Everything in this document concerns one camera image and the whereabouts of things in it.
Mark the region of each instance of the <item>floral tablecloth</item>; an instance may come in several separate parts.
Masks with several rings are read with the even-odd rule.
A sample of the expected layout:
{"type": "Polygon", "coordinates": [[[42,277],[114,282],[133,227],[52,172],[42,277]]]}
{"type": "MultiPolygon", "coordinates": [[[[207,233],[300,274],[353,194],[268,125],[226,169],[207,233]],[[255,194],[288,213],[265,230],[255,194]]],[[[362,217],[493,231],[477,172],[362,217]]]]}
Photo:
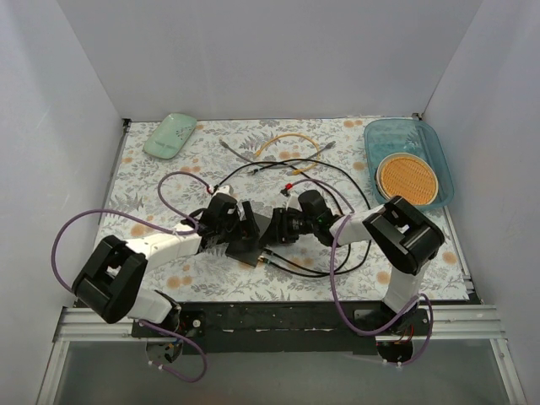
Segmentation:
{"type": "MultiPolygon", "coordinates": [[[[372,206],[363,132],[376,117],[310,120],[249,120],[200,121],[180,153],[171,160],[159,160],[143,152],[143,144],[158,126],[154,122],[134,122],[127,134],[121,163],[108,202],[109,208],[121,210],[164,227],[172,227],[180,218],[158,199],[156,186],[165,174],[174,170],[196,173],[214,185],[233,169],[244,164],[219,144],[222,138],[230,147],[249,159],[268,140],[286,132],[301,132],[319,145],[336,141],[336,146],[322,153],[324,161],[345,169],[366,193],[372,206]]],[[[282,138],[268,146],[261,155],[264,160],[307,157],[315,152],[313,145],[301,138],[282,138]]],[[[249,175],[247,170],[228,181],[239,200],[249,199],[253,210],[270,216],[273,207],[284,206],[286,198],[279,190],[300,177],[290,169],[265,170],[249,175]]],[[[307,172],[335,186],[358,210],[365,203],[358,191],[341,173],[318,165],[307,172]]],[[[294,189],[300,193],[315,186],[303,183],[294,189]]],[[[165,197],[181,211],[192,212],[206,207],[209,195],[188,176],[170,178],[164,185],[165,197]]],[[[425,274],[422,290],[435,300],[467,299],[462,279],[462,265],[451,242],[449,226],[441,209],[427,215],[443,230],[446,243],[425,274]]],[[[98,238],[114,234],[133,238],[147,235],[151,229],[127,219],[107,215],[101,223],[98,238]]],[[[358,263],[366,243],[354,243],[346,268],[358,263]]],[[[304,266],[327,271],[330,249],[319,244],[313,236],[301,236],[292,246],[274,249],[304,266]]],[[[346,248],[339,249],[338,260],[346,248]]],[[[342,300],[380,300],[390,281],[391,265],[377,246],[372,246],[367,262],[360,269],[337,277],[337,290],[342,300]]],[[[265,301],[265,300],[331,300],[327,278],[300,278],[269,265],[255,268],[229,259],[224,246],[209,252],[182,258],[148,272],[143,286],[159,289],[180,301],[265,301]]]]}

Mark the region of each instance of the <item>teal tray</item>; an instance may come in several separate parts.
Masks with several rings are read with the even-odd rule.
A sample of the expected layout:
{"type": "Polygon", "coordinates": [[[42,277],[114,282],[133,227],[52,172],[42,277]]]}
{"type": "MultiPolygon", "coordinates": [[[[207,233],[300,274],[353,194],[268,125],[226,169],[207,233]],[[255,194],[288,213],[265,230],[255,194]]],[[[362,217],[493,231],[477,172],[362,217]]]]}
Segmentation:
{"type": "Polygon", "coordinates": [[[435,172],[439,182],[436,199],[418,209],[441,208],[454,197],[454,185],[448,170],[445,154],[435,130],[423,121],[389,118],[373,121],[364,131],[365,152],[370,171],[370,181],[375,199],[385,203],[375,183],[375,174],[381,161],[389,154],[405,152],[423,159],[435,172]]]}

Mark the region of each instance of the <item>white wall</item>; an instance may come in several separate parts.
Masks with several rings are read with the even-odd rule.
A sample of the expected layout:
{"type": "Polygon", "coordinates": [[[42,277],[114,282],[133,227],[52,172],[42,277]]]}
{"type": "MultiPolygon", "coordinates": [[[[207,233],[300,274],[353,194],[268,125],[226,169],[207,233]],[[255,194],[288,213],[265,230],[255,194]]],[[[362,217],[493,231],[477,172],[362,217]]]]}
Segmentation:
{"type": "Polygon", "coordinates": [[[540,3],[485,1],[426,111],[474,284],[499,308],[530,403],[540,403],[539,67],[540,3]]]}
{"type": "Polygon", "coordinates": [[[424,111],[481,0],[58,0],[123,117],[424,111]]]}
{"type": "MultiPolygon", "coordinates": [[[[112,103],[54,0],[0,0],[0,403],[34,403],[62,305],[51,243],[100,207],[122,135],[112,103]]],[[[61,247],[69,283],[97,218],[61,247]]]]}

